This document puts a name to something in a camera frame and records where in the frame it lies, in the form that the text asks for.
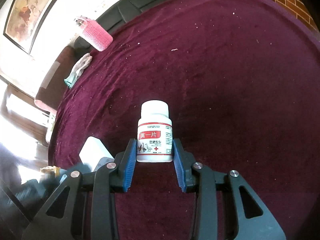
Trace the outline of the framed wall painting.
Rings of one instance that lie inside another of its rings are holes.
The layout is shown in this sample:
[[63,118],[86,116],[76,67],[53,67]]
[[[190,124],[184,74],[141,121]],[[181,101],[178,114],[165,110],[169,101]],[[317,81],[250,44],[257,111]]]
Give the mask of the framed wall painting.
[[3,35],[27,54],[56,0],[13,0]]

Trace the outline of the white green glove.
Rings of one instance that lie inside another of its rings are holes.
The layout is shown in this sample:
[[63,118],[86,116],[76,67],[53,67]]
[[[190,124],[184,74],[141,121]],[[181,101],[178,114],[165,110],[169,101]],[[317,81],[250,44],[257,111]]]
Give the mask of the white green glove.
[[69,89],[72,89],[83,74],[84,70],[90,65],[92,61],[92,56],[90,53],[86,53],[82,58],[80,58],[73,66],[69,76],[64,79],[65,84]]

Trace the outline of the white bottle red label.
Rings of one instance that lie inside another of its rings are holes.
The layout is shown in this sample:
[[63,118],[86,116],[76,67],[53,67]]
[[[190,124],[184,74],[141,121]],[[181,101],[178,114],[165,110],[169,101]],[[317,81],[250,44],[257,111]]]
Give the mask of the white bottle red label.
[[172,121],[167,103],[150,100],[141,105],[136,158],[140,163],[172,161]]

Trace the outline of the white tray with yellow tape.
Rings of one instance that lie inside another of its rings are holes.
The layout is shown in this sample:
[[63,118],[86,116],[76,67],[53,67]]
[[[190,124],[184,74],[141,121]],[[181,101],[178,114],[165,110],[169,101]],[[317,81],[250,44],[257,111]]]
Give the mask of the white tray with yellow tape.
[[58,177],[61,174],[61,168],[56,166],[46,166],[40,169],[43,176],[46,177]]

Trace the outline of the pink water bottle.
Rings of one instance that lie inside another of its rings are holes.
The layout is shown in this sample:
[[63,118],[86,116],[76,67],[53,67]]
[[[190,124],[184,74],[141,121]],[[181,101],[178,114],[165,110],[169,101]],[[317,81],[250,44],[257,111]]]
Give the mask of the pink water bottle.
[[96,21],[80,16],[74,22],[78,26],[79,35],[98,51],[104,51],[113,42],[113,37]]

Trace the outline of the white power adapter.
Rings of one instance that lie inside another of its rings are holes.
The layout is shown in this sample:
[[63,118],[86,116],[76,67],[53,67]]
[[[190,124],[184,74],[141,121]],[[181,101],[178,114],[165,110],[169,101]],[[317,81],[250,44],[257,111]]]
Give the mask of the white power adapter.
[[103,165],[114,162],[114,157],[104,146],[100,139],[88,137],[80,153],[80,160],[87,165],[91,172],[98,170]]

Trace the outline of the maroon bed blanket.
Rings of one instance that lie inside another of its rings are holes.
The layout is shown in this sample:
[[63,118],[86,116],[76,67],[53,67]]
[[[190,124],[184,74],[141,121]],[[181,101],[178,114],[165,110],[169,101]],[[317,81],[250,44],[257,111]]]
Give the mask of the maroon bed blanket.
[[271,0],[168,0],[122,26],[66,90],[49,162],[88,137],[116,154],[141,104],[169,106],[197,161],[237,170],[288,239],[319,239],[319,41]]

